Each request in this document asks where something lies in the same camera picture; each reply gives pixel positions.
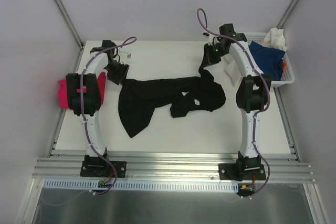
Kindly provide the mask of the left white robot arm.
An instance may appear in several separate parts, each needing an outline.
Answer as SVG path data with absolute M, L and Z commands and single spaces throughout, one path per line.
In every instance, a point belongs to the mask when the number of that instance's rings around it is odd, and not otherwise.
M 120 59 L 116 60 L 115 57 L 120 57 L 119 50 L 136 40 L 137 38 L 132 36 L 120 45 L 104 40 L 100 47 L 91 49 L 89 59 L 82 68 L 76 73 L 66 75 L 68 107 L 77 116 L 83 128 L 87 145 L 83 166 L 86 169 L 92 166 L 92 170 L 99 176 L 109 172 L 110 163 L 99 126 L 98 114 L 103 97 L 98 78 L 104 73 L 105 79 L 122 84 L 129 65 L 122 63 Z

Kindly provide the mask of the black t shirt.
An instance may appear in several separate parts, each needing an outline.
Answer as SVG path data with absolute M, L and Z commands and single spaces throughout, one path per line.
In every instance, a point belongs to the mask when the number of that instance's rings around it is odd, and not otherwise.
M 226 102 L 222 86 L 204 68 L 211 58 L 203 56 L 199 76 L 140 81 L 126 79 L 119 94 L 120 121 L 129 137 L 135 137 L 151 122 L 156 108 L 170 105 L 173 118 L 182 118 L 192 111 L 214 111 Z

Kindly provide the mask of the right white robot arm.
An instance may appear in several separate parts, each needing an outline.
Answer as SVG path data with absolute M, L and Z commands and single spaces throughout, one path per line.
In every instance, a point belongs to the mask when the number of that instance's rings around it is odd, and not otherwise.
M 236 93 L 236 104 L 242 113 L 242 142 L 238 151 L 235 174 L 247 179 L 254 170 L 261 168 L 258 150 L 261 114 L 270 106 L 271 77 L 263 74 L 249 50 L 247 38 L 236 33 L 233 24 L 224 24 L 219 34 L 203 26 L 208 36 L 206 47 L 212 59 L 231 55 L 242 77 Z

